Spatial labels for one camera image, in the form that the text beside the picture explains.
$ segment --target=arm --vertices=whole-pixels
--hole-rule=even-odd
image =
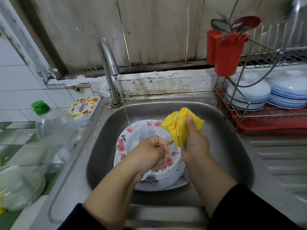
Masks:
[[[158,171],[163,157],[169,158],[168,143],[157,135],[141,142],[104,177],[83,207],[106,229],[122,229],[135,184],[151,168]]]
[[[211,218],[208,229],[301,229],[223,170],[191,117],[187,127],[189,137],[181,156]]]

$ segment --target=red tray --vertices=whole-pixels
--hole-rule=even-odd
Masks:
[[[221,95],[221,91],[216,92],[217,96]],[[225,107],[228,104],[225,102],[224,97],[221,97],[221,102]],[[273,114],[303,114],[306,115],[292,115],[292,116],[264,116]],[[232,120],[238,125],[240,117],[236,114],[232,107],[229,110]],[[239,126],[244,131],[267,131],[267,130],[284,130],[284,129],[302,129],[307,128],[307,107],[299,109],[284,109],[272,108],[272,106],[265,106],[263,109],[257,111],[248,111],[250,115],[263,115],[262,117],[245,117]]]

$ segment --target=running water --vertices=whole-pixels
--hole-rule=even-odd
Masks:
[[[116,80],[116,81],[117,81],[117,85],[118,85],[118,89],[119,89],[119,95],[120,95],[120,98],[121,98],[121,100],[122,100],[122,104],[123,104],[123,106],[124,106],[124,110],[125,110],[125,114],[126,114],[126,117],[127,117],[128,125],[130,126],[130,121],[129,121],[127,109],[126,109],[126,106],[125,106],[124,98],[123,98],[123,96],[122,96],[122,91],[121,91],[121,89],[120,89],[118,80]]]

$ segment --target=wooden wall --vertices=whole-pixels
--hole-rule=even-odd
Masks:
[[[30,0],[69,72],[102,68],[97,42],[109,41],[119,66],[206,58],[206,32],[236,0]],[[283,20],[292,0],[240,0],[245,15]]]

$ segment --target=faucet spout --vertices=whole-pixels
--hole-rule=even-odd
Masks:
[[[103,69],[105,71],[106,81],[108,82],[109,85],[109,92],[112,100],[112,106],[118,107],[121,105],[121,102],[115,90],[115,85],[112,81],[112,76],[118,75],[119,69],[114,59],[112,49],[108,41],[104,37],[101,37],[98,42],[98,50],[103,64]]]

